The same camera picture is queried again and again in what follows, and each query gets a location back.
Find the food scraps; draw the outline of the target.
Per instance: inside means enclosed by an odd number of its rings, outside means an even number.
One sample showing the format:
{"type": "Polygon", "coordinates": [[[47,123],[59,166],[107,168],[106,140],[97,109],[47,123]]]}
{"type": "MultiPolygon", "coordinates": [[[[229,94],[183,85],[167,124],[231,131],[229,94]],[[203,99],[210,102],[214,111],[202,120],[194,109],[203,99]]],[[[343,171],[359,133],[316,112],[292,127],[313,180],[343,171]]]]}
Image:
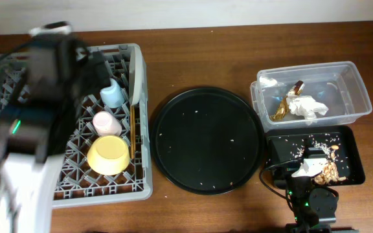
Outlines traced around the food scraps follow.
{"type": "Polygon", "coordinates": [[[272,160],[281,163],[281,167],[272,171],[276,187],[283,189],[286,185],[286,176],[298,170],[297,162],[302,157],[305,140],[311,140],[315,147],[321,148],[326,154],[323,171],[312,178],[314,184],[328,186],[348,180],[349,165],[342,134],[281,135],[271,141],[275,152],[272,160]]]}

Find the gold snack wrapper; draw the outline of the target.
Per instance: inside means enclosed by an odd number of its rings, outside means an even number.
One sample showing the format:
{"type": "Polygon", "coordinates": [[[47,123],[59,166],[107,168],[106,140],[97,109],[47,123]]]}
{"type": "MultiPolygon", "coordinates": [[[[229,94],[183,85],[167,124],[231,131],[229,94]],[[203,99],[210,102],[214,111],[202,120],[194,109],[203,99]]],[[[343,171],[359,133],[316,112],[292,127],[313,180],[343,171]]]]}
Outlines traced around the gold snack wrapper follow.
{"type": "Polygon", "coordinates": [[[285,115],[288,113],[289,108],[287,104],[287,97],[289,96],[299,96],[304,88],[305,84],[303,81],[299,80],[294,86],[287,92],[286,96],[283,97],[281,102],[278,105],[278,108],[274,115],[271,115],[269,118],[273,121],[282,120],[285,115]]]}

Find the light blue cup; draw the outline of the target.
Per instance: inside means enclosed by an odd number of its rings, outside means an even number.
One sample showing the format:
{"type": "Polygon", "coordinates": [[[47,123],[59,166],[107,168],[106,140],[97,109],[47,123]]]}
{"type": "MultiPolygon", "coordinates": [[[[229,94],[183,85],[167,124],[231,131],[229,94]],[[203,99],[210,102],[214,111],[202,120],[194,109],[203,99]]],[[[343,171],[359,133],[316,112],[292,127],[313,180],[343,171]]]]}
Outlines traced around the light blue cup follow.
{"type": "Polygon", "coordinates": [[[115,79],[110,78],[110,86],[101,89],[100,97],[103,103],[109,108],[118,108],[125,103],[125,98],[122,94],[122,88],[115,79]]]}

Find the pink cup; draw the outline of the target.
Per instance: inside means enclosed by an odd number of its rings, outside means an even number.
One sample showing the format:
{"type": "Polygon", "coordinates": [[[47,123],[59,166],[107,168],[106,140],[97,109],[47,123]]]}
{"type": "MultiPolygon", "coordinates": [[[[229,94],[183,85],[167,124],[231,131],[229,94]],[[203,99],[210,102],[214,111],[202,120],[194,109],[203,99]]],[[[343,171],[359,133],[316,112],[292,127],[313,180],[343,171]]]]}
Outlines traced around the pink cup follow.
{"type": "Polygon", "coordinates": [[[99,136],[119,136],[122,133],[122,126],[120,122],[107,111],[100,111],[96,113],[93,117],[92,123],[99,136]]]}

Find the grey round plate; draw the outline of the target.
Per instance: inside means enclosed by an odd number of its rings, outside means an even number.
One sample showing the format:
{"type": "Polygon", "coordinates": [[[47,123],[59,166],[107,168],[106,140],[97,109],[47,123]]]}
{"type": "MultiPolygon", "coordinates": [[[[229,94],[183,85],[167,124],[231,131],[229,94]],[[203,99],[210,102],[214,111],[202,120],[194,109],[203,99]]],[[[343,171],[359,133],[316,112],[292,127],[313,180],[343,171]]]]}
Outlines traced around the grey round plate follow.
{"type": "Polygon", "coordinates": [[[130,106],[139,103],[142,90],[142,81],[144,76],[143,57],[138,46],[131,50],[129,67],[129,98],[130,106]]]}

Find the yellow bowl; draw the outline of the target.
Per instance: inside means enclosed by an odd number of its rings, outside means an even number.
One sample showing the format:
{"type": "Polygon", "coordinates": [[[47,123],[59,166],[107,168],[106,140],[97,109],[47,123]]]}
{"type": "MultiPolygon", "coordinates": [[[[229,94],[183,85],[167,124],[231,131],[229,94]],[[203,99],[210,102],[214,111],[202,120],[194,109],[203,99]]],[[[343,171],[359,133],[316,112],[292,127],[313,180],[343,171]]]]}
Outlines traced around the yellow bowl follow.
{"type": "Polygon", "coordinates": [[[87,162],[92,170],[101,175],[116,175],[130,163],[129,147],[118,136],[99,137],[87,152],[87,162]]]}

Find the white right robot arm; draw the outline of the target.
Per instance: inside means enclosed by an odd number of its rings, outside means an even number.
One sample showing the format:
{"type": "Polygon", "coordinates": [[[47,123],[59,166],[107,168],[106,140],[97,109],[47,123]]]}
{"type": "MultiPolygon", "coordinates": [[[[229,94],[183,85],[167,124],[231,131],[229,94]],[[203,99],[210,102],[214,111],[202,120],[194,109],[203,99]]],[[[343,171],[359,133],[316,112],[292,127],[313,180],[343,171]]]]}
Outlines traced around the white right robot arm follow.
{"type": "Polygon", "coordinates": [[[316,186],[312,178],[320,174],[326,164],[322,149],[305,140],[298,170],[286,176],[286,201],[295,223],[285,226],[286,232],[331,232],[339,194],[326,186],[316,186]]]}

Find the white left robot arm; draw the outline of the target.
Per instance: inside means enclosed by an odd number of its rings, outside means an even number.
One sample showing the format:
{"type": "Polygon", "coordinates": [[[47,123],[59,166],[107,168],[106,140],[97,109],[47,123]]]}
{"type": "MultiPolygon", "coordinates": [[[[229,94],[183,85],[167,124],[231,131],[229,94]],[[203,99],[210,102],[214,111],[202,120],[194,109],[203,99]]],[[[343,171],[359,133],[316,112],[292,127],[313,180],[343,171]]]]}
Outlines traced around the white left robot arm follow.
{"type": "Polygon", "coordinates": [[[110,84],[101,52],[65,21],[30,31],[24,77],[0,112],[0,232],[48,232],[82,100],[110,84]]]}

